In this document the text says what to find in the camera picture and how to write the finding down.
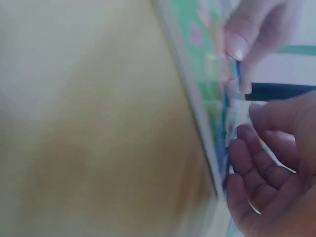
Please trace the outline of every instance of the book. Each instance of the book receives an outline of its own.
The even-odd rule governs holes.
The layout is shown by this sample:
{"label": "book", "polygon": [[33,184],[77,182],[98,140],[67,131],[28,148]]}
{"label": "book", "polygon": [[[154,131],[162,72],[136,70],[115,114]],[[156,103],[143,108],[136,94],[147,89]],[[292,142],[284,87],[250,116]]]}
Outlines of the book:
{"label": "book", "polygon": [[243,99],[237,62],[225,54],[229,2],[156,0],[155,5],[183,79],[217,196],[224,199],[228,146],[235,137]]}

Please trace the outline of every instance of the teal stripe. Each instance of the teal stripe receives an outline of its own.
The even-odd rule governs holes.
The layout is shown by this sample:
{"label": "teal stripe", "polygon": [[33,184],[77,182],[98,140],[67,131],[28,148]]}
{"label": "teal stripe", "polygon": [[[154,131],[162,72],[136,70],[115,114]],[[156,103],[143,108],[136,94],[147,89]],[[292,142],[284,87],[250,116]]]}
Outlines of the teal stripe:
{"label": "teal stripe", "polygon": [[277,53],[316,56],[316,46],[290,45],[288,47],[285,47],[285,48],[279,50]]}

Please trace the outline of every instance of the hand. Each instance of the hand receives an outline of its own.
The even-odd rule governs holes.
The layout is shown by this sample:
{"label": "hand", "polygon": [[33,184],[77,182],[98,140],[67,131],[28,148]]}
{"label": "hand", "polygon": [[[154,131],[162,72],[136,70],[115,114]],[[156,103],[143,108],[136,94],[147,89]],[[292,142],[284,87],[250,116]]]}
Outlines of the hand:
{"label": "hand", "polygon": [[251,74],[268,54],[287,45],[304,0],[242,0],[226,25],[226,49],[243,61],[241,90],[251,93]]}
{"label": "hand", "polygon": [[[316,236],[316,93],[249,109],[230,146],[228,207],[246,237]],[[260,137],[277,165],[261,148]],[[251,205],[260,212],[256,213]]]}

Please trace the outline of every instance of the beige surface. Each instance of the beige surface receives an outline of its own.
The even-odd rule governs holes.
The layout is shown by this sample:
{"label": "beige surface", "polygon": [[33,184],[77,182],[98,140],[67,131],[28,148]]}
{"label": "beige surface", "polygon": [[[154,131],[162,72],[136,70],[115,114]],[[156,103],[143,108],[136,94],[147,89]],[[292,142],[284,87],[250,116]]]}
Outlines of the beige surface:
{"label": "beige surface", "polygon": [[205,236],[210,174],[147,0],[0,0],[0,34],[1,236]]}

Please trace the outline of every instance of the finger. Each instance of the finger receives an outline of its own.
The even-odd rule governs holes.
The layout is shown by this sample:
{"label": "finger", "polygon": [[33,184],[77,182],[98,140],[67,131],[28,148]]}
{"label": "finger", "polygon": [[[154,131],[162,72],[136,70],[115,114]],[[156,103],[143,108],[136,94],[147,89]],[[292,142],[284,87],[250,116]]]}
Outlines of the finger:
{"label": "finger", "polygon": [[227,191],[227,205],[234,223],[245,236],[253,236],[251,230],[259,215],[248,203],[245,186],[240,175],[234,174],[229,177]]}
{"label": "finger", "polygon": [[240,89],[243,93],[251,93],[251,82],[253,80],[253,74],[257,68],[257,65],[263,58],[272,52],[273,50],[268,50],[265,44],[256,42],[249,53],[245,56],[245,59],[240,64]]}
{"label": "finger", "polygon": [[273,161],[271,156],[262,149],[256,132],[249,125],[239,126],[237,128],[237,136],[246,142],[258,173],[268,184],[279,190],[293,173]]}
{"label": "finger", "polygon": [[301,158],[293,135],[280,131],[267,131],[262,139],[283,165],[298,171]]}
{"label": "finger", "polygon": [[277,190],[258,173],[244,141],[234,140],[229,149],[229,156],[235,173],[243,178],[249,201],[261,212],[276,195]]}
{"label": "finger", "polygon": [[242,61],[256,41],[260,28],[278,0],[243,0],[226,25],[229,55]]}
{"label": "finger", "polygon": [[295,135],[300,111],[316,94],[307,94],[289,100],[273,101],[265,105],[251,104],[249,116],[256,131],[263,135],[265,131],[282,131]]}

